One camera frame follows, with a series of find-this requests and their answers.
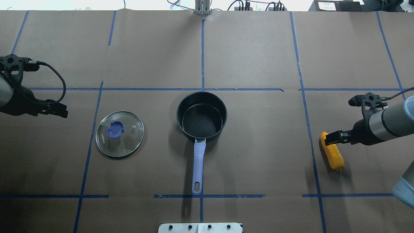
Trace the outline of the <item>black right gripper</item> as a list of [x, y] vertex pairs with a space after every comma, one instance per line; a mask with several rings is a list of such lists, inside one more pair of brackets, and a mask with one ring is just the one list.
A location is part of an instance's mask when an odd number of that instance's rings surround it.
[[369, 128], [369, 124], [364, 119], [357, 121], [352, 130], [349, 131], [335, 131], [325, 135], [325, 145], [330, 146], [334, 144], [346, 144], [351, 145], [363, 144], [371, 146], [384, 142], [374, 135]]

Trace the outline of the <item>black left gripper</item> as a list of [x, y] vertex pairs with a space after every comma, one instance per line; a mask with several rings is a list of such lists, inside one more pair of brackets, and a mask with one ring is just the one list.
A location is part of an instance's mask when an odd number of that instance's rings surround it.
[[9, 83], [0, 79], [0, 112], [12, 116], [21, 115], [54, 115], [62, 118], [68, 117], [67, 106], [61, 103], [52, 103], [39, 106], [26, 99], [18, 91], [15, 91]]

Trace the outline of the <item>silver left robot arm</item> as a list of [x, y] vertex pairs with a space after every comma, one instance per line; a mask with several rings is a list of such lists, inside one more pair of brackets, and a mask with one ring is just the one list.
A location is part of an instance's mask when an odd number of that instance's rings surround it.
[[37, 99], [25, 86], [13, 88], [5, 78], [1, 78], [1, 113], [11, 116], [21, 115], [55, 115], [62, 118], [68, 117], [67, 106], [59, 100]]

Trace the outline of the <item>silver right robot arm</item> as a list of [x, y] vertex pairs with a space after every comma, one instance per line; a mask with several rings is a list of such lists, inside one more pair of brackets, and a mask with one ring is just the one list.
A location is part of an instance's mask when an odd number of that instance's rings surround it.
[[343, 158], [337, 149], [339, 143], [371, 146], [413, 134], [413, 97], [393, 106], [387, 105], [388, 100], [388, 97], [367, 93], [348, 101], [350, 106], [361, 108], [363, 118], [349, 131], [321, 134], [320, 142], [331, 169], [340, 171], [343, 168]]

